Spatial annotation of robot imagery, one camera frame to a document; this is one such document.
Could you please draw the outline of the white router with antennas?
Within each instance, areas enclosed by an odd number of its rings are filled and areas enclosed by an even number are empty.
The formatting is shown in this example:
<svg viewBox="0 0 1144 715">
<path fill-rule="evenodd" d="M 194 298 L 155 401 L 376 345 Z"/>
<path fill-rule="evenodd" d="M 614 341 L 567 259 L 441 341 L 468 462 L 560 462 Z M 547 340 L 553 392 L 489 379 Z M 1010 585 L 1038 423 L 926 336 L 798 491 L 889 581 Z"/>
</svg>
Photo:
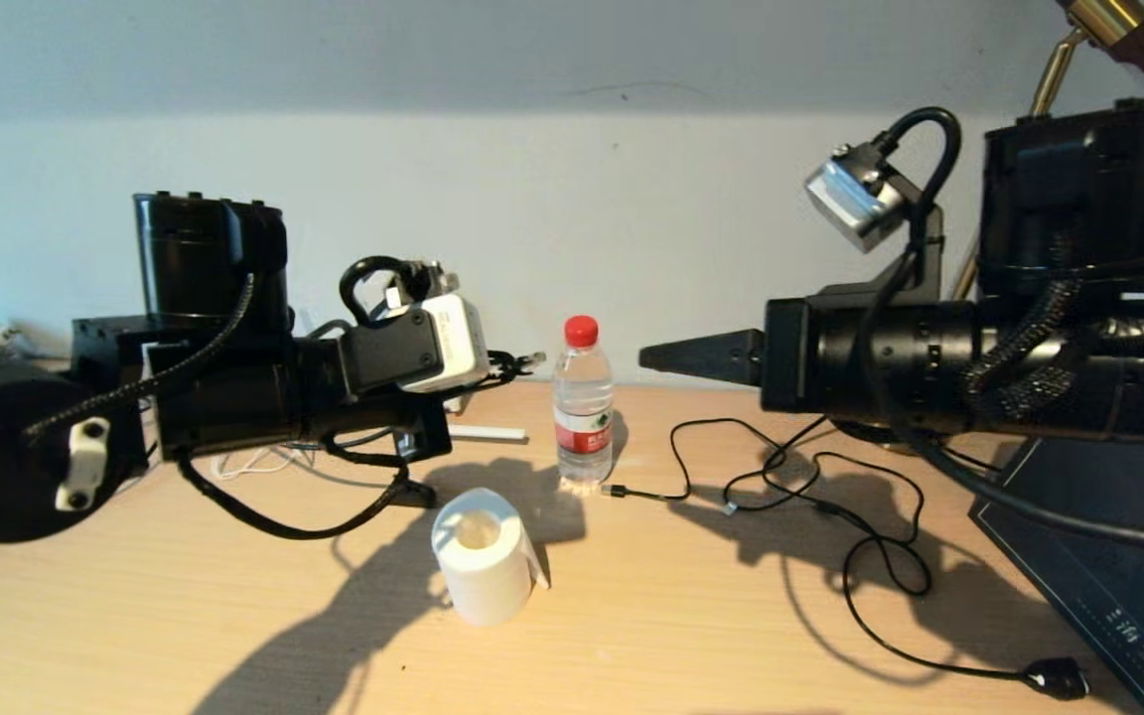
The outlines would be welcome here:
<svg viewBox="0 0 1144 715">
<path fill-rule="evenodd" d="M 444 408 L 450 418 L 462 418 L 469 404 L 471 398 L 463 395 L 445 402 Z M 522 427 L 471 426 L 453 421 L 450 421 L 448 435 L 454 440 L 468 442 L 526 443 L 529 439 L 529 434 Z"/>
</svg>

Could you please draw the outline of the clear red-capped water bottle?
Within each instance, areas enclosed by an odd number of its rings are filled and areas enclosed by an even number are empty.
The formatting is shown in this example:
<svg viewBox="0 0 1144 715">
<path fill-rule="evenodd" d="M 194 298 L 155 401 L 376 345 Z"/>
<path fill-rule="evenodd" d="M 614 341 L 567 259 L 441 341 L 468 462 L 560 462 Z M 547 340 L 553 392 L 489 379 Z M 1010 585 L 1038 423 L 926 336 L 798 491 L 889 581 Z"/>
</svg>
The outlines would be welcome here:
<svg viewBox="0 0 1144 715">
<path fill-rule="evenodd" d="M 553 376 L 559 479 L 578 494 L 597 492 L 614 461 L 614 376 L 589 313 L 564 321 L 566 341 Z"/>
</svg>

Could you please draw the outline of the white toilet paper roll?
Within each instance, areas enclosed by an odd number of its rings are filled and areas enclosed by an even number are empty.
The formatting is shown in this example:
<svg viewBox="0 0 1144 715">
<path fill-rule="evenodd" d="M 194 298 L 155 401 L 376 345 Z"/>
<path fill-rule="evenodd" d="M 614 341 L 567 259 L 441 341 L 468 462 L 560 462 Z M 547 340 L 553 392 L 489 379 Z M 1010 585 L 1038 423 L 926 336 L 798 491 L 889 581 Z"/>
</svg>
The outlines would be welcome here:
<svg viewBox="0 0 1144 715">
<path fill-rule="evenodd" d="M 511 621 L 532 589 L 550 588 L 521 513 L 494 490 L 471 488 L 442 506 L 430 546 L 451 606 L 472 628 Z"/>
</svg>

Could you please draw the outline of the brass desk lamp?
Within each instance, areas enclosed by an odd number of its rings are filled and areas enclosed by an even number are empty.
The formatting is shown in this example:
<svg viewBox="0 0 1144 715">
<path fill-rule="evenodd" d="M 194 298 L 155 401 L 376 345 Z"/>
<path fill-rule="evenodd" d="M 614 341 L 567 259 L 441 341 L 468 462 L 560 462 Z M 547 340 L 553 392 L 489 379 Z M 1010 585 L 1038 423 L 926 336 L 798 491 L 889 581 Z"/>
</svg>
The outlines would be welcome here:
<svg viewBox="0 0 1144 715">
<path fill-rule="evenodd" d="M 1039 116 L 1060 118 L 1090 113 L 1117 108 L 1118 101 L 1144 101 L 1144 6 L 1141 0 L 1055 1 L 1066 13 L 1071 31 L 1046 65 L 1028 112 L 1017 121 Z M 893 434 L 893 442 L 872 443 L 899 443 L 900 435 L 895 429 Z"/>
</svg>

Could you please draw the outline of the grey wall socket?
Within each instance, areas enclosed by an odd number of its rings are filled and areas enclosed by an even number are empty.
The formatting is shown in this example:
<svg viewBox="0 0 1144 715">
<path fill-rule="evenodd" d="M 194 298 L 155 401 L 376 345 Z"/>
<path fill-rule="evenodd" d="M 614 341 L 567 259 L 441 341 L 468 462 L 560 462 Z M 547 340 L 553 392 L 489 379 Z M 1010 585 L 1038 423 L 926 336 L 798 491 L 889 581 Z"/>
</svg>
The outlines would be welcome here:
<svg viewBox="0 0 1144 715">
<path fill-rule="evenodd" d="M 372 272 L 387 275 L 384 291 L 395 289 L 400 303 L 421 302 L 431 293 L 432 270 L 423 261 L 381 256 Z"/>
</svg>

